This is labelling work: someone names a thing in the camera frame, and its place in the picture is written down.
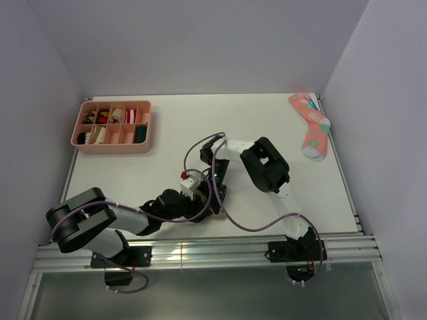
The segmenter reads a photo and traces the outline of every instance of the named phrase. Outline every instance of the glass panel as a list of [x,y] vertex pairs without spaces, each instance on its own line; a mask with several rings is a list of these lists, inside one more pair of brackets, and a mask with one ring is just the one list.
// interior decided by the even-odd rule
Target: glass panel
[[147,274],[148,288],[131,295],[106,291],[102,273],[46,274],[32,320],[387,318],[371,263],[332,265],[305,289],[287,282],[283,266]]

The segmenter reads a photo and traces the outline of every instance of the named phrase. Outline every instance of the sock with polka dots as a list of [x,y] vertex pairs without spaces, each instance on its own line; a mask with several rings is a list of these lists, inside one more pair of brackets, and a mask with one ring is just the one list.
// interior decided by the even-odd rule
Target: sock with polka dots
[[302,144],[302,153],[314,161],[325,159],[328,153],[328,133],[331,123],[310,103],[310,96],[296,93],[289,98],[291,105],[308,122],[308,132]]

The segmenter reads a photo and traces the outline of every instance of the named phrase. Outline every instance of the pink organizer tray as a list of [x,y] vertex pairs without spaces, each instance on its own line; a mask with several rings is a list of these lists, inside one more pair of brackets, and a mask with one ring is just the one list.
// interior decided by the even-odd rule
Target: pink organizer tray
[[[98,113],[102,109],[109,109],[107,124],[96,124]],[[121,123],[110,123],[110,117],[115,109],[123,109]],[[136,110],[134,123],[125,123],[126,110]],[[85,125],[82,123],[85,114],[94,111],[94,124]],[[149,151],[151,140],[151,103],[149,101],[87,101],[81,105],[79,117],[75,123],[71,144],[81,152],[88,155],[94,154],[118,154],[118,153],[145,153]],[[96,126],[102,126],[105,130],[105,137],[102,144],[93,144]],[[135,143],[136,129],[140,126],[147,127],[147,137],[142,143]],[[89,144],[81,145],[77,143],[77,136],[80,133],[90,132]]]

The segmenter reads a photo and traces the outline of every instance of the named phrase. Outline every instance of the metal frame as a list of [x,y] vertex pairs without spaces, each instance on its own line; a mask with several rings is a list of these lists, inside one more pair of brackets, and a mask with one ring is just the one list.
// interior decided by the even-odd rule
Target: metal frame
[[[199,241],[130,241],[131,246],[150,245],[151,265],[144,270],[205,269],[221,267],[263,267],[271,264],[264,253],[268,242],[285,237],[243,237]],[[374,236],[324,237],[328,260],[333,263],[381,261]],[[61,253],[56,244],[40,247],[35,256],[33,273],[104,272],[118,268],[91,269],[91,252],[77,250]]]
[[394,298],[392,287],[388,282],[386,272],[384,271],[384,264],[381,261],[372,262],[372,267],[374,268],[375,277],[378,282],[378,287],[380,288],[382,300],[384,301],[384,306],[387,310],[387,315],[389,319],[392,320],[401,320],[402,315],[399,312],[398,304]]
[[[316,95],[321,112],[324,114],[321,97]],[[329,132],[329,138],[342,181],[346,189],[348,200],[352,208],[355,222],[358,226],[356,233],[322,235],[325,241],[328,260],[325,261],[326,270],[331,270],[334,263],[372,262],[378,286],[390,319],[401,319],[396,300],[384,272],[382,258],[373,235],[365,235],[357,216],[350,190],[342,170],[340,159],[336,151],[334,140]],[[77,149],[73,153],[70,168],[63,188],[60,201],[64,201],[71,176],[73,174]],[[240,237],[226,239],[204,239],[196,241],[140,241],[129,240],[131,246],[151,245],[152,258],[149,270],[166,269],[200,269],[220,267],[261,267],[277,265],[264,258],[268,250],[268,242],[280,241],[284,237]],[[78,250],[63,254],[55,243],[40,246],[35,256],[32,272],[27,289],[18,314],[18,320],[30,320],[37,298],[41,278],[44,273],[67,272],[104,272],[105,269],[91,269],[91,252]]]

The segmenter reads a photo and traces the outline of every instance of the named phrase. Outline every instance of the small item in tray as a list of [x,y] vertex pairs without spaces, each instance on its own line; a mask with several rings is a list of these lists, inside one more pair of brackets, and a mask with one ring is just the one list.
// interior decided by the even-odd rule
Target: small item in tray
[[126,110],[125,123],[135,123],[136,110]]
[[84,125],[92,125],[93,120],[95,120],[95,112],[88,111],[87,113],[85,113],[85,116],[83,117],[83,121],[81,123]]
[[101,109],[98,113],[98,118],[96,119],[96,123],[99,125],[106,125],[108,121],[109,110]]
[[104,137],[105,137],[105,128],[97,125],[95,126],[95,132],[93,134],[94,137],[94,145],[100,145],[104,142]]
[[110,123],[121,123],[121,118],[123,117],[123,109],[116,109],[113,111],[111,118],[109,118]]
[[88,145],[89,144],[89,139],[91,138],[91,133],[90,132],[87,132],[86,133],[86,137],[85,137],[85,145]]
[[79,145],[84,145],[85,144],[85,138],[86,138],[86,132],[82,132],[77,136],[77,143]]
[[136,128],[135,143],[143,143],[147,139],[147,127],[142,125]]

